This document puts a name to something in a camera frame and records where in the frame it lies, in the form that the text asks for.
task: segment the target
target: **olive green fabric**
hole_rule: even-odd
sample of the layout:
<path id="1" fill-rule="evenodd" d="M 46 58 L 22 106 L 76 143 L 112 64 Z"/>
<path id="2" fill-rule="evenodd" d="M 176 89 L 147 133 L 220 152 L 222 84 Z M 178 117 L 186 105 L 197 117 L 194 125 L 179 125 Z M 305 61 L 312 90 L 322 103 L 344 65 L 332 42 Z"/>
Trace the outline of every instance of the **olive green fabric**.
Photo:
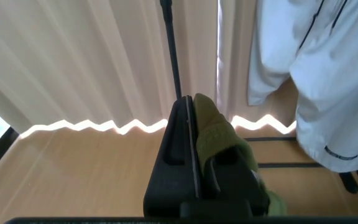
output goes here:
<path id="1" fill-rule="evenodd" d="M 240 147 L 247 165 L 257 172 L 258 165 L 251 147 L 246 140 L 237 136 L 234 128 L 218 111 L 214 102 L 207 96 L 197 93 L 193 104 L 198 126 L 196 148 L 202 173 L 204 174 L 205 163 L 210 157 L 232 146 Z M 266 190 L 263 182 L 260 187 Z M 274 192 L 269 190 L 266 190 L 266 192 L 270 199 L 268 215 L 285 215 L 287 213 L 285 202 Z"/>

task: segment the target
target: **black pole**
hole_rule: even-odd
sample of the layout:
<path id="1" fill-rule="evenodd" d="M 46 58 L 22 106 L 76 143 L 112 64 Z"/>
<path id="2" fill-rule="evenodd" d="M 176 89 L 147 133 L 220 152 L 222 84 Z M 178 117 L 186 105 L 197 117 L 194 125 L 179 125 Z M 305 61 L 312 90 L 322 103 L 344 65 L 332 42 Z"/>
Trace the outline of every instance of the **black pole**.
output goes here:
<path id="1" fill-rule="evenodd" d="M 162 7 L 162 14 L 165 21 L 165 28 L 167 30 L 167 38 L 169 45 L 169 53 L 171 56 L 173 81 L 175 82 L 175 91 L 177 93 L 177 99 L 181 98 L 180 78 L 179 78 L 179 67 L 177 58 L 177 49 L 175 47 L 175 36 L 173 35 L 173 24 L 172 24 L 172 0 L 160 0 Z"/>

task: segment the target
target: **wooden floor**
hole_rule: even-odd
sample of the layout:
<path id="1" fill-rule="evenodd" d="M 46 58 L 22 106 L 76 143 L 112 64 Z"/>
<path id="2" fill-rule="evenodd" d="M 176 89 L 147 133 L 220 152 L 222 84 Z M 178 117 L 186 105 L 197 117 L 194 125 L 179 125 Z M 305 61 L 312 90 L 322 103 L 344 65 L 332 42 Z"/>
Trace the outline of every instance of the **wooden floor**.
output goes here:
<path id="1" fill-rule="evenodd" d="M 238 131 L 247 137 L 244 130 Z M 0 161 L 0 223 L 28 216 L 142 216 L 163 130 L 39 131 Z M 310 162 L 295 142 L 252 142 L 259 162 Z M 323 168 L 261 169 L 290 215 L 358 215 L 358 194 Z"/>

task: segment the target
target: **light strip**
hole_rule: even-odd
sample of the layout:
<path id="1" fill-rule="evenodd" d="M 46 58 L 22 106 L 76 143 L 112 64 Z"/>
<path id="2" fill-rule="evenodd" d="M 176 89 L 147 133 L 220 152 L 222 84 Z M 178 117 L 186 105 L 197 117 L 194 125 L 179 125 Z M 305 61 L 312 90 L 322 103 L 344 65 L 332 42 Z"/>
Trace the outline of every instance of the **light strip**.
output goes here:
<path id="1" fill-rule="evenodd" d="M 74 131 L 81 131 L 85 128 L 93 128 L 97 131 L 107 131 L 110 129 L 114 129 L 118 134 L 126 134 L 129 130 L 134 127 L 138 127 L 146 133 L 153 133 L 162 128 L 165 128 L 168 124 L 166 119 L 162 119 L 161 121 L 151 125 L 146 126 L 138 119 L 131 121 L 130 123 L 124 125 L 121 128 L 118 128 L 113 121 L 107 121 L 103 124 L 95 124 L 90 120 L 85 120 L 77 124 L 71 124 L 68 121 L 61 120 L 56 123 L 50 125 L 34 125 L 26 132 L 20 135 L 21 138 L 26 138 L 30 136 L 35 131 L 54 131 L 60 128 L 70 128 Z M 265 115 L 263 118 L 260 118 L 257 122 L 249 121 L 245 118 L 241 118 L 240 116 L 234 116 L 231 122 L 234 128 L 236 127 L 243 127 L 248 130 L 257 130 L 262 128 L 265 125 L 270 125 L 271 127 L 275 128 L 277 131 L 281 132 L 282 134 L 288 134 L 293 131 L 296 127 L 296 121 L 294 121 L 289 127 L 284 126 L 281 122 L 277 121 L 272 115 Z"/>

